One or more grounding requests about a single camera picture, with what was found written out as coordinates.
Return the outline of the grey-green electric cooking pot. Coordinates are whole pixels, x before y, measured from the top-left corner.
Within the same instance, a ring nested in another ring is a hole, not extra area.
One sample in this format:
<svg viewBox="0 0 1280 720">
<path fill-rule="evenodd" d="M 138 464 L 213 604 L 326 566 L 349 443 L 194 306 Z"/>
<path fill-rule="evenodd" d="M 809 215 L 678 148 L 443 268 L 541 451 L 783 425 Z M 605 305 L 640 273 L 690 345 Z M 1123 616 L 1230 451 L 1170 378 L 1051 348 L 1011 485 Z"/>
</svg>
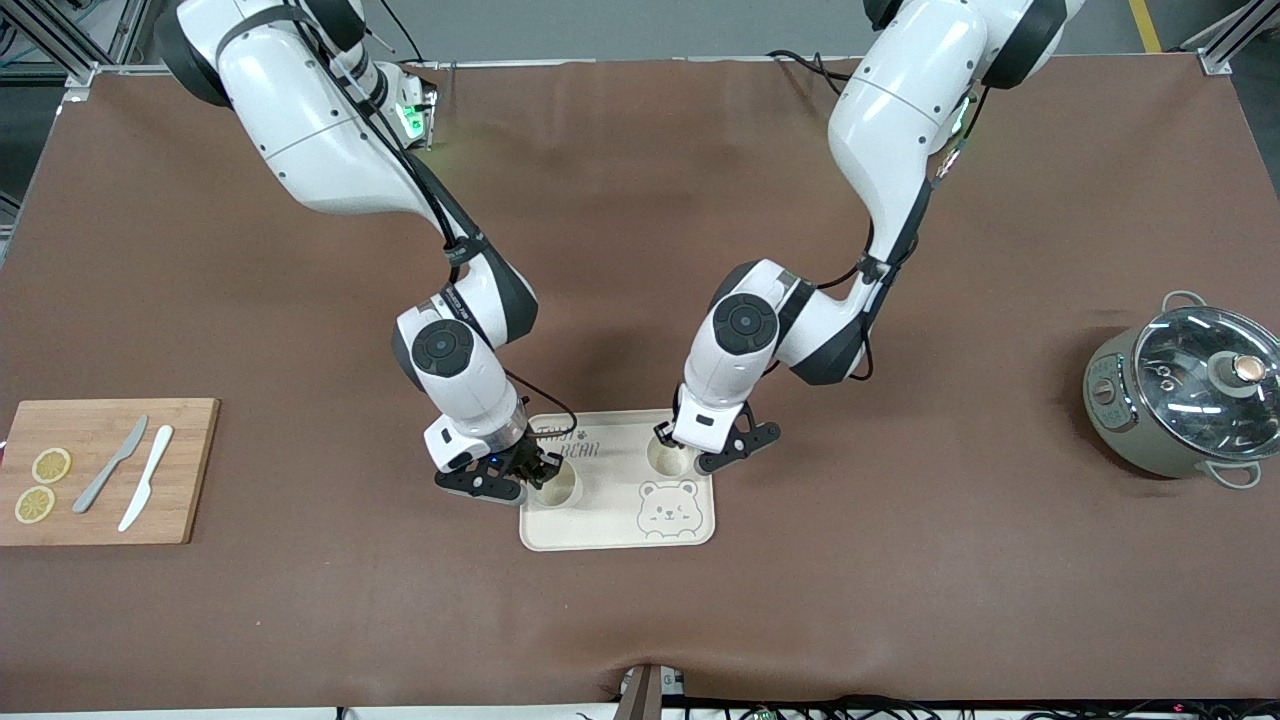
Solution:
<svg viewBox="0 0 1280 720">
<path fill-rule="evenodd" d="M 1213 306 L 1196 292 L 1175 290 L 1165 295 L 1158 314 L 1149 322 L 1124 331 L 1093 352 L 1082 378 L 1088 418 L 1115 454 L 1143 471 L 1169 479 L 1201 474 L 1226 489 L 1252 489 L 1262 479 L 1262 461 L 1270 457 L 1235 462 L 1194 451 L 1160 425 L 1140 396 L 1138 336 L 1156 316 L 1184 305 Z"/>
</svg>

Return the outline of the brown table cover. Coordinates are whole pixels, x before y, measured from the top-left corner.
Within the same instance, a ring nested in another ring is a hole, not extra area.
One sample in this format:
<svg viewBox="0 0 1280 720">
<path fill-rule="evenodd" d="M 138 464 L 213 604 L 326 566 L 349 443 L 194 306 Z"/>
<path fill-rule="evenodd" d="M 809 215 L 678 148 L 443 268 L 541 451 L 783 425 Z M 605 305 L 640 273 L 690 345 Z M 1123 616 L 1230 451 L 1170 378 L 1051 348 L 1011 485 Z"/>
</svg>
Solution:
<svg viewBox="0 0 1280 720">
<path fill-rule="evenodd" d="M 1280 462 L 1135 474 L 1082 370 L 1172 290 L 1280 332 L 1280 201 L 1230 79 L 1057 56 L 989 96 L 872 334 L 776 372 L 773 447 L 685 548 L 534 553 L 433 484 L 396 316 L 442 242 L 297 204 L 236 118 L 101 77 L 0 269 L 0 432 L 29 398 L 221 402 L 189 543 L 0 548 L 0 712 L 694 694 L 1280 698 Z"/>
</svg>

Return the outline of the white IKEA cup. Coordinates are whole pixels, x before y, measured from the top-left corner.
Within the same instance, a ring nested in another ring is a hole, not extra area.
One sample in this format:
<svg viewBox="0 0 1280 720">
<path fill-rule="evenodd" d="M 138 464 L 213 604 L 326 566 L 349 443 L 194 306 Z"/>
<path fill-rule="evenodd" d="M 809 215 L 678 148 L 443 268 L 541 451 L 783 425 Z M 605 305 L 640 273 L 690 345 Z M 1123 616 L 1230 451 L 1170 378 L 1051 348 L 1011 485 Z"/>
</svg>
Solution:
<svg viewBox="0 0 1280 720">
<path fill-rule="evenodd" d="M 582 496 L 582 484 L 570 460 L 562 460 L 558 471 L 531 493 L 543 509 L 570 509 Z"/>
<path fill-rule="evenodd" d="M 668 446 L 653 438 L 646 447 L 646 459 L 660 477 L 681 478 L 694 471 L 699 451 L 680 443 Z"/>
</svg>

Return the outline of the glass pot lid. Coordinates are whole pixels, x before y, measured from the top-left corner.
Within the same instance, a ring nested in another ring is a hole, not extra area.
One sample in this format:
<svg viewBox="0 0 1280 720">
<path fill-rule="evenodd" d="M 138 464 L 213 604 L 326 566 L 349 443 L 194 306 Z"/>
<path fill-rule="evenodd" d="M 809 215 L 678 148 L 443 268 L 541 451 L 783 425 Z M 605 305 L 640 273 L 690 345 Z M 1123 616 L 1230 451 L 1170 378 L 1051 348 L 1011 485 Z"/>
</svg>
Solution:
<svg viewBox="0 0 1280 720">
<path fill-rule="evenodd" d="M 1280 337 L 1238 313 L 1184 305 L 1138 336 L 1146 406 L 1206 456 L 1247 462 L 1280 454 Z"/>
</svg>

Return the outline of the white plastic knife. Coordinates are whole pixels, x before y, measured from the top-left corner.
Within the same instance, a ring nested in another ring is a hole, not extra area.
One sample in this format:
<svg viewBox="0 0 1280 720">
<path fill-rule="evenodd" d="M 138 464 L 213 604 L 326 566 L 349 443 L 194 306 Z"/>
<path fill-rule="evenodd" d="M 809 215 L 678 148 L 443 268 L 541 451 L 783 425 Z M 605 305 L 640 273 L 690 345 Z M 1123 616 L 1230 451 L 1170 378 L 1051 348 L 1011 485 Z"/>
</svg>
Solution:
<svg viewBox="0 0 1280 720">
<path fill-rule="evenodd" d="M 174 436 L 174 427 L 172 425 L 161 425 L 157 429 L 154 442 L 151 443 L 147 461 L 143 466 L 143 471 L 140 477 L 137 487 L 134 488 L 134 493 L 131 498 L 131 502 L 124 515 L 122 516 L 116 527 L 116 530 L 119 533 L 129 530 L 136 523 L 136 520 L 140 518 L 141 512 L 145 510 L 146 505 L 148 503 L 154 491 L 152 489 L 154 475 L 172 442 L 173 436 Z"/>
</svg>

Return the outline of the metal bracket at table edge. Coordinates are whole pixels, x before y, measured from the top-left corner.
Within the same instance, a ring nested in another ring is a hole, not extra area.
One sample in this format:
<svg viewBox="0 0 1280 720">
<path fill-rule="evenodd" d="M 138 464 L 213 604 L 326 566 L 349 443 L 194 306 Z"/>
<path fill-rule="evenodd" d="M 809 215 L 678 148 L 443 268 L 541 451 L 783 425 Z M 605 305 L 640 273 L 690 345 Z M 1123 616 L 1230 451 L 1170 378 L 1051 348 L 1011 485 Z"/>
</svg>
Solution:
<svg viewBox="0 0 1280 720">
<path fill-rule="evenodd" d="M 686 700 L 682 670 L 637 665 L 623 676 L 613 720 L 684 720 Z"/>
</svg>

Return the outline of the grey plastic knife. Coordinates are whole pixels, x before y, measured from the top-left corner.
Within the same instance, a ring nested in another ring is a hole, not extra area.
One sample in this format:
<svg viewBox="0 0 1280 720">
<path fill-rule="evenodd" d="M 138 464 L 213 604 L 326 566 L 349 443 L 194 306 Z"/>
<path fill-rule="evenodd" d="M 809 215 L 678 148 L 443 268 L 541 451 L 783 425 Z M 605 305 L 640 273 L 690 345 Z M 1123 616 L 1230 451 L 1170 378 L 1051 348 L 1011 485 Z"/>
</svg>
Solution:
<svg viewBox="0 0 1280 720">
<path fill-rule="evenodd" d="M 122 442 L 118 451 L 108 460 L 101 471 L 95 477 L 95 479 L 86 487 L 86 489 L 79 495 L 72 506 L 72 511 L 77 515 L 86 514 L 96 502 L 97 497 L 109 483 L 113 473 L 138 448 L 145 432 L 148 427 L 148 415 L 143 414 L 140 416 L 134 424 L 131 433 Z"/>
</svg>

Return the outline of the aluminium frame profile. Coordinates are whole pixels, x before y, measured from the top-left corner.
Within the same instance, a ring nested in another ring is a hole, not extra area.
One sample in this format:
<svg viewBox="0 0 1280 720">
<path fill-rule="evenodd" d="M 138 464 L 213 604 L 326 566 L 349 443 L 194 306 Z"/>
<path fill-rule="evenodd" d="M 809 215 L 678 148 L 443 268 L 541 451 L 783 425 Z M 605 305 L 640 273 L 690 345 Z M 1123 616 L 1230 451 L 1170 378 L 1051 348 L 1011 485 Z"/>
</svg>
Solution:
<svg viewBox="0 0 1280 720">
<path fill-rule="evenodd" d="M 1280 28 L 1280 0 L 1244 5 L 1174 47 L 1198 59 L 1206 76 L 1230 76 L 1230 60 L 1252 40 Z"/>
<path fill-rule="evenodd" d="M 163 0 L 0 0 L 0 88 L 87 86 L 141 61 Z"/>
</svg>

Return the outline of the wooden cutting board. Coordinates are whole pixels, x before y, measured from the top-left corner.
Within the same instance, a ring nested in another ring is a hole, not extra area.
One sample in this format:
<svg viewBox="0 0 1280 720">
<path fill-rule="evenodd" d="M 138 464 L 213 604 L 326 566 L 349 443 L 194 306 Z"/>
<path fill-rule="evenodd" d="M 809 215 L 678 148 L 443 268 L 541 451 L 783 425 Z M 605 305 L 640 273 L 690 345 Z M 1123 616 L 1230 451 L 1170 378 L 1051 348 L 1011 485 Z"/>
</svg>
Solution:
<svg viewBox="0 0 1280 720">
<path fill-rule="evenodd" d="M 216 398 L 26 400 L 3 436 L 0 547 L 184 544 Z"/>
</svg>

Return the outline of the beige bear print tray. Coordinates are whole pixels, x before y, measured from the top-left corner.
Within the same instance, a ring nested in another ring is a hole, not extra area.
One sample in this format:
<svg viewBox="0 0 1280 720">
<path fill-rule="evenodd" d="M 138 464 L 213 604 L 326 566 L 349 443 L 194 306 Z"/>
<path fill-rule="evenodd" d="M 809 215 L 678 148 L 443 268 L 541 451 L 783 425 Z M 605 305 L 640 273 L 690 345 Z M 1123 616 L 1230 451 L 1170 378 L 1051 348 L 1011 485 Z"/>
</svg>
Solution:
<svg viewBox="0 0 1280 720">
<path fill-rule="evenodd" d="M 626 550 L 701 544 L 716 532 L 712 477 L 694 471 L 666 478 L 653 471 L 646 447 L 663 409 L 541 414 L 531 428 L 541 448 L 573 464 L 582 496 L 570 509 L 543 509 L 532 491 L 520 509 L 518 534 L 535 552 Z"/>
</svg>

